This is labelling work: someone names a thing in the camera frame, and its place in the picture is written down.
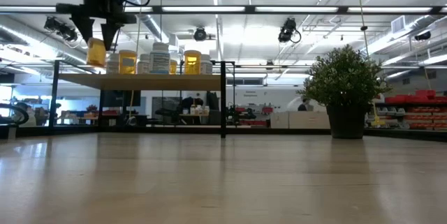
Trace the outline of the black monitor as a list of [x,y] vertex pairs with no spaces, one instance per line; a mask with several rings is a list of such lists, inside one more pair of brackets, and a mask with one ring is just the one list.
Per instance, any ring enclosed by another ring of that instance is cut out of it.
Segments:
[[140,106],[141,91],[104,91],[104,107]]

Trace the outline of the black overhead rig beam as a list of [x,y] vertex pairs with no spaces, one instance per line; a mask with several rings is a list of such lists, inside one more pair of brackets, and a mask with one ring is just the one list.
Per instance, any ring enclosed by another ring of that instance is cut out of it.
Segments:
[[137,15],[447,15],[447,6],[129,6]]

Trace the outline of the red storage bins rack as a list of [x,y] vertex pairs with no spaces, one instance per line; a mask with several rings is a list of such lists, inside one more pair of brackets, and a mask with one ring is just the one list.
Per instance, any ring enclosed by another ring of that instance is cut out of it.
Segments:
[[384,126],[371,126],[373,105],[365,115],[365,127],[398,130],[447,130],[447,96],[434,90],[419,90],[414,95],[381,96],[374,100]]
[[274,109],[263,104],[248,104],[237,106],[236,111],[241,125],[267,128]]

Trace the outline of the person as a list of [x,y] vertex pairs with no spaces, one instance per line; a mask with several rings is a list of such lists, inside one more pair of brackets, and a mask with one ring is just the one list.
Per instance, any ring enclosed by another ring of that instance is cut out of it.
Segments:
[[301,104],[298,106],[298,111],[313,111],[314,106],[310,104],[310,99],[303,98]]

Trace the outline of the white cabinet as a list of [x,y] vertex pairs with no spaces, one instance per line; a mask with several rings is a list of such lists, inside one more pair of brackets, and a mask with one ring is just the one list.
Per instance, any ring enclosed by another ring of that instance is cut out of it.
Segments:
[[271,128],[280,129],[330,129],[325,112],[277,112],[270,115]]

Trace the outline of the green potted plant black pot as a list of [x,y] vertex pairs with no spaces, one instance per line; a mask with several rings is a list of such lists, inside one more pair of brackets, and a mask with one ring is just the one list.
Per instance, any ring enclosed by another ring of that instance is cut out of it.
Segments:
[[361,139],[373,99],[391,90],[380,72],[380,63],[345,45],[316,58],[300,94],[326,108],[333,138]]

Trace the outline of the yellow cleaning tool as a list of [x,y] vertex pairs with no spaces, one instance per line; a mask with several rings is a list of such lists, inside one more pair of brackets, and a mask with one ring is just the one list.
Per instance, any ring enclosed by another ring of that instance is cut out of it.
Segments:
[[372,105],[373,105],[374,120],[371,122],[371,126],[373,127],[384,126],[386,123],[377,114],[376,105],[374,103]]

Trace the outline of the white air vent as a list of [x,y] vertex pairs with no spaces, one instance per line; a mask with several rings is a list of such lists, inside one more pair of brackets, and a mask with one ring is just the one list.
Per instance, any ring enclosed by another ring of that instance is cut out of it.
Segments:
[[390,24],[391,24],[391,31],[393,34],[404,31],[406,27],[405,16],[404,15],[399,16],[398,18],[394,19]]

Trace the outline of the wooden shelf black frame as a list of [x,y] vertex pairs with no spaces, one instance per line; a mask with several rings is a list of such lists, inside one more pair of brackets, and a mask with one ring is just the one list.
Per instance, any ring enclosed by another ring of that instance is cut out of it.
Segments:
[[98,123],[94,127],[96,133],[101,132],[129,132],[127,126],[104,126],[103,104],[104,92],[108,90],[117,91],[218,91],[221,93],[221,125],[214,132],[220,134],[224,139],[227,134],[226,124],[226,73],[227,65],[235,66],[233,61],[213,61],[220,67],[219,75],[169,75],[169,74],[97,74],[91,70],[69,63],[56,60],[54,62],[52,92],[50,102],[49,128],[56,126],[56,102],[58,84],[60,80],[72,82],[100,91],[100,102],[98,109]]

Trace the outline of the black aluminium table frame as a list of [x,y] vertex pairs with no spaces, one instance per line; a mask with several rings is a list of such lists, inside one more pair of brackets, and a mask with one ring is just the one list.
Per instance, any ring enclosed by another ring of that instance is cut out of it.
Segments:
[[[98,127],[60,126],[17,128],[0,126],[0,140],[14,137],[40,137],[83,133],[160,133],[160,134],[220,134],[220,128],[144,128],[144,127]],[[270,129],[270,128],[227,128],[227,135],[329,135],[329,129]],[[447,131],[391,130],[367,128],[365,136],[389,137],[447,143]]]

